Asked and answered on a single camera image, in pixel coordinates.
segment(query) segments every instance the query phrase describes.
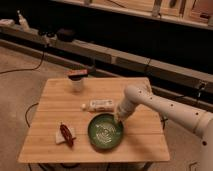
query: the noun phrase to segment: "gray carpet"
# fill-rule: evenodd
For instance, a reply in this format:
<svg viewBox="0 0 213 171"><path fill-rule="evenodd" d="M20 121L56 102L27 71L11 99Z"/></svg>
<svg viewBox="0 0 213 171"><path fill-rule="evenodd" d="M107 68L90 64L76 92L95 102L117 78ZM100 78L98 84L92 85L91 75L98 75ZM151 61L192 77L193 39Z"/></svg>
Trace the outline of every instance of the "gray carpet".
<svg viewBox="0 0 213 171"><path fill-rule="evenodd" d="M0 47L0 72L18 68L33 68L39 59L17 51ZM42 89L48 78L66 77L67 70L59 65L44 62L36 71L14 72L0 75L0 171L28 171L26 164L17 158L28 127L24 115L27 108L39 101ZM32 119L36 107L29 111ZM188 165L198 160L200 140L183 128L168 121L165 128L170 162L154 163L150 171L187 171ZM55 164L55 170L62 169ZM82 164L74 171L105 171L107 164ZM109 171L138 170L140 164L112 164ZM36 164L32 169L41 170Z"/></svg>

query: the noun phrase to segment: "wooden table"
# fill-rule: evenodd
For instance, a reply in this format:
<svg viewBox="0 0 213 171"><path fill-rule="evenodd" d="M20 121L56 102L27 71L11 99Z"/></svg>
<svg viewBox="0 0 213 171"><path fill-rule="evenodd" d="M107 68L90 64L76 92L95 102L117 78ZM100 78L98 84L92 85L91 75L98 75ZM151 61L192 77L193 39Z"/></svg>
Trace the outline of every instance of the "wooden table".
<svg viewBox="0 0 213 171"><path fill-rule="evenodd" d="M69 79L49 79L25 139L18 161L21 163L102 163L168 161L169 153L158 113L140 105L124 122L121 144L110 152L97 152L91 146L87 127L97 113L81 110L91 99L123 98L128 84L147 83L147 78L85 78L85 88L72 92ZM60 123L73 126L77 139L70 149L65 143L55 144Z"/></svg>

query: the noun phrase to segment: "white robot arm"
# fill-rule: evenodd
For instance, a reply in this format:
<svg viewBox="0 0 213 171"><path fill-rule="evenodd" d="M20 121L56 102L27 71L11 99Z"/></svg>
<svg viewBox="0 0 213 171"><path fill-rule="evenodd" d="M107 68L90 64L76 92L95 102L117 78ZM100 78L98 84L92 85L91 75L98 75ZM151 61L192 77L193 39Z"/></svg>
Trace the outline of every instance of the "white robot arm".
<svg viewBox="0 0 213 171"><path fill-rule="evenodd" d="M139 104L150 107L199 136L202 152L198 171L213 170L213 113L156 96L146 85L129 85L124 94L124 99L117 106L119 120L128 118Z"/></svg>

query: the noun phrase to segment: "green plate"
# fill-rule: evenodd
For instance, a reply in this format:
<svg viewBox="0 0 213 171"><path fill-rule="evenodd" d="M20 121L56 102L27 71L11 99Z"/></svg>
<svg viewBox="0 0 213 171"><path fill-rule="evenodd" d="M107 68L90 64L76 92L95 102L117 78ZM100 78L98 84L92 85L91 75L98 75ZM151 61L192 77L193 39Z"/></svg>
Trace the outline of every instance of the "green plate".
<svg viewBox="0 0 213 171"><path fill-rule="evenodd" d="M91 144L96 148L112 149L122 140L123 124L115 123L113 114L102 113L91 120L88 135Z"/></svg>

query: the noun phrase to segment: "shelf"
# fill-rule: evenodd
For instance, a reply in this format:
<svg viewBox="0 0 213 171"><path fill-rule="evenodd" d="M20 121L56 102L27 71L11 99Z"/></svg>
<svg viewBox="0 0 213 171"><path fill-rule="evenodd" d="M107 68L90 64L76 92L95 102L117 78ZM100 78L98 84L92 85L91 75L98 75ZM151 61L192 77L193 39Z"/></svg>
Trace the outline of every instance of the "shelf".
<svg viewBox="0 0 213 171"><path fill-rule="evenodd" d="M208 26L207 23L194 21L190 17L189 14L190 14L191 8L193 6L193 2L194 2L193 0L186 1L183 15L178 13L178 11L180 11L180 8L181 8L180 7L181 0L177 1L177 4L175 5L174 9L169 9L168 0L163 0L162 5L161 5L161 10L160 10L161 16L158 16L158 17L152 17L152 11L151 11L152 3L149 0L140 1L140 7L138 7L139 0L131 0L131 1L116 0L116 1L114 1L116 3L120 2L119 4L124 6L125 8L120 7L114 3L110 3L107 0L94 0L92 3L90 3L88 5L84 3L84 0L52 0L52 1L82 6L82 7L86 7L86 8L93 8L93 9L98 9L98 10L115 12L115 13L120 13L120 14L125 14L125 15L131 15L131 16L136 16L136 17L142 17L142 18L147 18L147 19L152 19L152 20L164 21L164 22L168 22L168 23L185 25L185 26L201 28L201 29L206 29L206 30L213 30L213 27Z"/></svg>

